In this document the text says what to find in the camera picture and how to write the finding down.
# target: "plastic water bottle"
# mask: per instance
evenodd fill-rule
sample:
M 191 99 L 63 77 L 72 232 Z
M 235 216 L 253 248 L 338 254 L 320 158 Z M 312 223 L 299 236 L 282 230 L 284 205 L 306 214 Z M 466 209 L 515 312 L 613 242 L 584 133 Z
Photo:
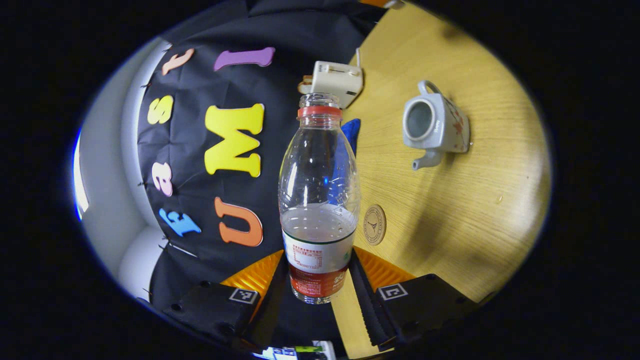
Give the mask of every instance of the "plastic water bottle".
M 280 167 L 278 204 L 295 296 L 331 301 L 344 283 L 358 224 L 360 184 L 355 157 L 331 94 L 300 99 L 300 128 Z

